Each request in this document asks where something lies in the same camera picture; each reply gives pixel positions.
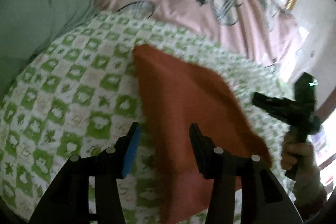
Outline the person's right hand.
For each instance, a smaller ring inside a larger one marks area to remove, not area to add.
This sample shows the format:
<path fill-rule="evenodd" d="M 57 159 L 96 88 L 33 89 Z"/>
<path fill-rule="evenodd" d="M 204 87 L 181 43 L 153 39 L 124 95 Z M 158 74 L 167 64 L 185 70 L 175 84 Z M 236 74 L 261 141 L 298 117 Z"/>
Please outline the person's right hand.
<path fill-rule="evenodd" d="M 282 143 L 281 167 L 290 171 L 297 167 L 293 193 L 296 200 L 304 201 L 315 199 L 320 190 L 320 170 L 315 162 L 314 147 L 309 142 L 295 141 L 297 132 L 292 129 L 284 136 Z"/>

